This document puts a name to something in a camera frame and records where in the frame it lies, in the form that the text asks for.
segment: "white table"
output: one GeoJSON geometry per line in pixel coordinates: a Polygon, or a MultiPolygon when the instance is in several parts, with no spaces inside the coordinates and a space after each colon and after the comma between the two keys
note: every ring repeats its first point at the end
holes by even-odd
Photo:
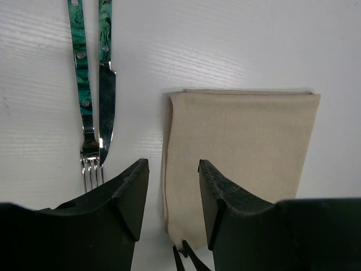
{"type": "MultiPolygon", "coordinates": [[[[0,201],[54,208],[83,193],[67,1],[0,4],[0,201]]],[[[98,1],[83,5],[96,104],[98,1]]],[[[105,174],[138,158],[151,170],[133,270],[175,270],[160,181],[166,93],[314,88],[322,102],[297,196],[361,196],[360,25],[357,0],[114,1],[117,114],[105,174]]],[[[212,265],[206,249],[198,254],[212,265]]]]}

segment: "beige napkin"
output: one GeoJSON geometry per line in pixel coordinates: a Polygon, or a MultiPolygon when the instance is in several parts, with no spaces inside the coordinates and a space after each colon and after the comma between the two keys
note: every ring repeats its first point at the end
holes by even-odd
{"type": "Polygon", "coordinates": [[[294,198],[320,95],[186,90],[169,95],[163,159],[164,216],[178,248],[206,245],[197,167],[210,160],[227,178],[270,202],[294,198]]]}

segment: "stainless steel fork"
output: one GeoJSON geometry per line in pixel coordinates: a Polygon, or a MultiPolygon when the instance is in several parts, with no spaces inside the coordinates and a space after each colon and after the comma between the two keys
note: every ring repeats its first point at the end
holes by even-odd
{"type": "Polygon", "coordinates": [[[83,121],[84,143],[80,151],[85,192],[103,184],[103,166],[100,165],[99,144],[95,139],[93,103],[91,101],[89,68],[86,50],[84,16],[81,0],[68,0],[73,53],[80,113],[83,121]]]}

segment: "fork head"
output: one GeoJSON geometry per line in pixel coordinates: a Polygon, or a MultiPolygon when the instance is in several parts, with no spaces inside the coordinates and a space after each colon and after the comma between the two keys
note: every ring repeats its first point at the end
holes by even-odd
{"type": "Polygon", "coordinates": [[[80,151],[84,190],[88,192],[104,183],[103,166],[100,165],[99,144],[94,133],[84,134],[84,143],[80,151]]]}

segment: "green marbled handle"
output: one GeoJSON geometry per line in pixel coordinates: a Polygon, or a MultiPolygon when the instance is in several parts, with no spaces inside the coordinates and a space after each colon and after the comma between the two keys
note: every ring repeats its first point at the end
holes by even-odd
{"type": "Polygon", "coordinates": [[[92,115],[93,104],[91,102],[82,0],[68,0],[68,7],[72,32],[75,70],[77,75],[80,113],[82,116],[92,115]]]}
{"type": "Polygon", "coordinates": [[[112,52],[112,0],[99,0],[99,61],[110,62],[112,52]]]}

